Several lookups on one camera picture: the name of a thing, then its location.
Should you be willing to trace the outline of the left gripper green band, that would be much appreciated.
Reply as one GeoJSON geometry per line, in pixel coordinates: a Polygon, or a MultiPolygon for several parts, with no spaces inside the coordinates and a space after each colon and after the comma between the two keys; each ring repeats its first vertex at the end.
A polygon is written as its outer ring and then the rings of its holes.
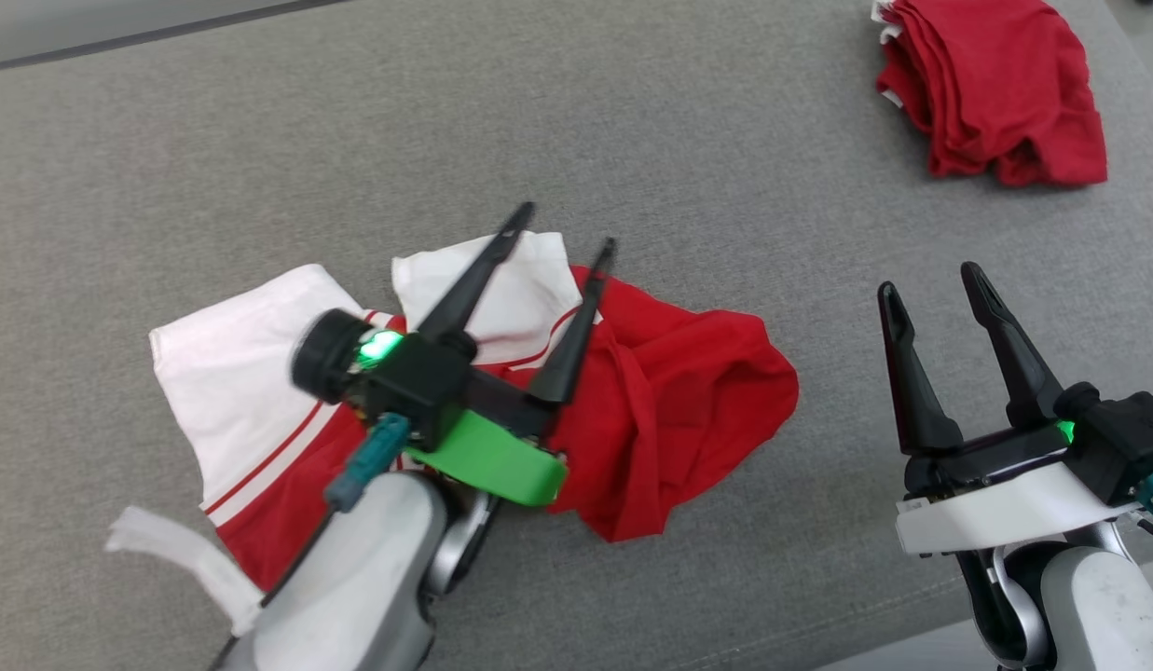
{"type": "MultiPolygon", "coordinates": [[[[466,326],[493,272],[515,251],[534,213],[535,203],[523,202],[508,216],[419,323],[420,335],[459,353],[466,361],[475,359],[477,344],[466,332],[466,326]]],[[[359,374],[356,350],[368,335],[380,331],[371,323],[340,309],[322,314],[295,350],[292,382],[325,404],[344,404],[351,408],[362,420],[367,433],[382,419],[404,419],[408,433],[397,457],[408,454],[458,483],[502,500],[528,507],[550,505],[568,468],[547,450],[547,442],[562,408],[571,404],[579,386],[585,353],[615,255],[617,239],[606,238],[585,277],[581,306],[527,389],[508,385],[475,368],[474,361],[470,363],[473,370],[461,395],[460,420],[434,453],[422,453],[410,445],[413,433],[405,417],[386,413],[376,423],[370,423],[356,408],[353,400],[354,378],[359,374]]]]}

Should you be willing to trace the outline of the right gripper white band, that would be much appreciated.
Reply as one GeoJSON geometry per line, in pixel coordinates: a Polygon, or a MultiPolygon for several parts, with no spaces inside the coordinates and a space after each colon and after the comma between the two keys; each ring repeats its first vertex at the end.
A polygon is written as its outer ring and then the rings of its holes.
{"type": "Polygon", "coordinates": [[[915,327],[892,281],[877,288],[900,454],[909,455],[896,531],[909,555],[985,551],[1111,521],[1139,510],[1125,498],[1109,506],[1067,467],[1072,425],[1054,404],[1064,387],[998,296],[980,264],[960,264],[975,321],[990,338],[1016,429],[963,445],[915,352],[915,327]]]}

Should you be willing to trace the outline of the red jersey with white sleeves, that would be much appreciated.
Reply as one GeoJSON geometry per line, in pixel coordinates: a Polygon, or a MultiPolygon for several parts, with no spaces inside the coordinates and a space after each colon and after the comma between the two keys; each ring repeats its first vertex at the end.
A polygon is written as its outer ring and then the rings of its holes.
{"type": "MultiPolygon", "coordinates": [[[[136,506],[104,548],[189,570],[242,633],[311,540],[329,481],[364,438],[342,404],[291,382],[312,319],[340,308],[405,333],[475,259],[484,239],[391,263],[398,314],[363,309],[319,264],[278,276],[150,332],[155,374],[202,478],[202,511],[224,551],[136,506]]],[[[713,488],[796,408],[793,365],[752,315],[689,311],[609,279],[575,399],[553,446],[568,477],[555,513],[573,511],[606,542],[665,530],[670,511],[713,488]]]]}

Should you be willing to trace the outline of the red garment with white trim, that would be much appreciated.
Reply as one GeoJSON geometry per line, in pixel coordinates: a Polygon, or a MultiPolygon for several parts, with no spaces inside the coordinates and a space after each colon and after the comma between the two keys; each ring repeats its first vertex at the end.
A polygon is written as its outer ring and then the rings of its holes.
{"type": "Polygon", "coordinates": [[[873,0],[877,90],[928,140],[933,178],[1107,182],[1086,50],[1046,0],[873,0]]]}

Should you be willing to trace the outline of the grey fabric sofa seat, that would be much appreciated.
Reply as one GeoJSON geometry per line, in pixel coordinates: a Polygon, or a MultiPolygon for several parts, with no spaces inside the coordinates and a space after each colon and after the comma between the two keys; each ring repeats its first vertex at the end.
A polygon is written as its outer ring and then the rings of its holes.
{"type": "Polygon", "coordinates": [[[221,611],[103,551],[136,504],[199,531],[160,324],[321,263],[363,306],[393,256],[533,228],[687,309],[766,322],[801,399],[657,538],[503,511],[424,671],[802,671],[969,616],[900,552],[875,292],[969,436],[1007,424],[960,263],[1070,385],[1153,394],[1153,82],[1102,0],[1109,179],[934,180],[874,88],[871,0],[355,0],[0,71],[0,671],[205,671],[221,611]]]}

